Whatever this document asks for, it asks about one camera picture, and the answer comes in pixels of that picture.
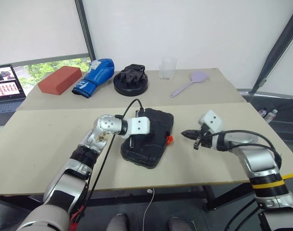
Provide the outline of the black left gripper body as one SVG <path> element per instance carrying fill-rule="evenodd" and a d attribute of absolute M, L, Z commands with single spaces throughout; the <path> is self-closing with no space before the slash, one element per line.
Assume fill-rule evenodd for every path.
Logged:
<path fill-rule="evenodd" d="M 155 133 L 151 132 L 149 134 L 137 134 L 130 136 L 129 147 L 130 149 L 140 149 L 149 141 L 151 141 L 155 136 Z"/>

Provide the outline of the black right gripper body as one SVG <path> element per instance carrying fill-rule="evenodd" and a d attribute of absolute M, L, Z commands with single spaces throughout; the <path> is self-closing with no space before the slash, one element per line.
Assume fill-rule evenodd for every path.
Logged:
<path fill-rule="evenodd" d="M 211 133 L 211 128 L 203 123 L 200 127 L 200 130 L 196 130 L 194 132 L 195 142 L 193 147 L 195 150 L 198 150 L 199 147 L 213 148 L 217 150 L 217 141 L 215 140 L 215 136 Z"/>

